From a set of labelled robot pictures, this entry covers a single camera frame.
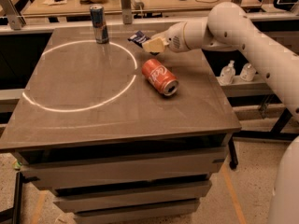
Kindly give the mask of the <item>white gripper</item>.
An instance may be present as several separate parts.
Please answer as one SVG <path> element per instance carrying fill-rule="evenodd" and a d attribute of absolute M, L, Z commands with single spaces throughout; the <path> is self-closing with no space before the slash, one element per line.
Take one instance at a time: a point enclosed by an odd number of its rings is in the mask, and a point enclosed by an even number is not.
<path fill-rule="evenodd" d="M 180 22 L 170 26 L 166 31 L 153 35 L 150 40 L 142 44 L 146 52 L 160 53 L 168 47 L 174 52 L 183 52 L 187 50 L 184 39 L 184 28 L 186 23 Z"/>

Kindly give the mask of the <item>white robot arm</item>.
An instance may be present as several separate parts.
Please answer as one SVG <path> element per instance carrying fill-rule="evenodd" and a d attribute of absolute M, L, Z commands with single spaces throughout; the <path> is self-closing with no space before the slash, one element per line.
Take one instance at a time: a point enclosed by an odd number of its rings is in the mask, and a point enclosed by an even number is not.
<path fill-rule="evenodd" d="M 142 44 L 147 52 L 238 50 L 299 120 L 299 57 L 259 31 L 237 4 L 222 2 L 207 17 L 183 21 Z M 299 136 L 278 167 L 267 224 L 299 224 Z"/>

